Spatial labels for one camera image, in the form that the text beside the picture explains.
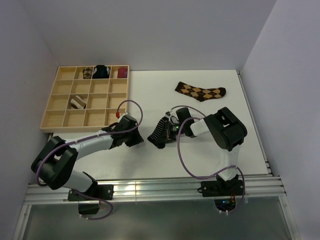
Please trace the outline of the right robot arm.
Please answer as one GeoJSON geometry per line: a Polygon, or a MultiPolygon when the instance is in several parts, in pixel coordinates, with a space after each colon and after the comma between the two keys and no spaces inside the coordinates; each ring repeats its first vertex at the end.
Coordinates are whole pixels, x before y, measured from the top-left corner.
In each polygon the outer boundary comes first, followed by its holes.
{"type": "Polygon", "coordinates": [[[220,194],[227,195],[234,188],[232,181],[236,179],[236,176],[244,176],[238,167],[238,158],[247,134],[245,125],[227,107],[219,109],[214,114],[205,115],[194,107],[178,105],[165,113],[148,140],[158,149],[163,149],[166,144],[176,142],[178,157],[184,170],[198,180],[219,177],[216,189],[220,194]],[[173,110],[176,110],[176,122],[172,121],[173,110]],[[211,134],[220,148],[220,160],[216,172],[208,176],[196,176],[183,161],[180,138],[181,135],[195,138],[206,133],[211,134]]]}

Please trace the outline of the tan brown striped sock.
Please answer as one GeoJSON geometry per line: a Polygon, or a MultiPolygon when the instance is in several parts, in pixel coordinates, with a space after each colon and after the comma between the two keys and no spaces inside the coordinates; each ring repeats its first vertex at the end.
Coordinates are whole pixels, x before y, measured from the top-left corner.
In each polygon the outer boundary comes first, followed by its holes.
{"type": "Polygon", "coordinates": [[[87,102],[79,95],[72,96],[70,99],[70,107],[76,110],[83,110],[86,108],[87,102]]]}

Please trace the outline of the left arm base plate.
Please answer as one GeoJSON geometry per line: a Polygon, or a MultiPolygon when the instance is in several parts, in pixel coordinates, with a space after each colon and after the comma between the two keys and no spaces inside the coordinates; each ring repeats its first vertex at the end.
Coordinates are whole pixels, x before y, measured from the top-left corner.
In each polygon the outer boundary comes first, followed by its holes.
{"type": "Polygon", "coordinates": [[[83,218],[89,220],[101,220],[110,216],[113,212],[113,205],[110,200],[113,199],[114,185],[112,184],[95,184],[90,187],[86,192],[71,189],[68,193],[67,200],[69,202],[78,202],[78,213],[83,218]],[[102,205],[109,206],[109,210],[105,215],[95,216],[102,205]]]}

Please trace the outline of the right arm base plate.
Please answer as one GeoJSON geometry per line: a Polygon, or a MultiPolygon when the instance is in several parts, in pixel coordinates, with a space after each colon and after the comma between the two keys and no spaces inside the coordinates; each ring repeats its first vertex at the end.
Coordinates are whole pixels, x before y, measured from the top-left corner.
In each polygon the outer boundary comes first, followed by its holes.
{"type": "Polygon", "coordinates": [[[223,213],[229,213],[237,207],[236,197],[244,198],[245,182],[239,179],[238,174],[227,181],[217,176],[214,181],[202,181],[197,192],[204,198],[218,197],[219,199],[214,200],[215,207],[223,213]]]}

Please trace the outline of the black white striped sock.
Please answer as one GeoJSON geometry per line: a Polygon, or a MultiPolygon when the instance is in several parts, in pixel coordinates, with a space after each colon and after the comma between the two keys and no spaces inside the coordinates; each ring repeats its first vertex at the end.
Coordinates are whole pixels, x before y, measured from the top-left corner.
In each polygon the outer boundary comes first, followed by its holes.
{"type": "Polygon", "coordinates": [[[167,116],[162,117],[153,132],[147,137],[147,140],[156,148],[163,149],[166,143],[171,141],[169,127],[169,118],[167,116]]]}

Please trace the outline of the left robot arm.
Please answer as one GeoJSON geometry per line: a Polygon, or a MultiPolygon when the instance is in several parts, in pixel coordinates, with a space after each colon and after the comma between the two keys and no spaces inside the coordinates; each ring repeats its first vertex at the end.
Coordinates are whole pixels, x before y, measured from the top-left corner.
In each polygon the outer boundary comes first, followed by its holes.
{"type": "Polygon", "coordinates": [[[74,170],[76,161],[122,144],[132,147],[143,142],[137,120],[125,114],[111,127],[105,127],[95,135],[69,142],[59,136],[52,137],[33,161],[31,170],[37,180],[41,179],[52,190],[73,189],[86,200],[91,200],[98,193],[97,181],[85,172],[74,170]]]}

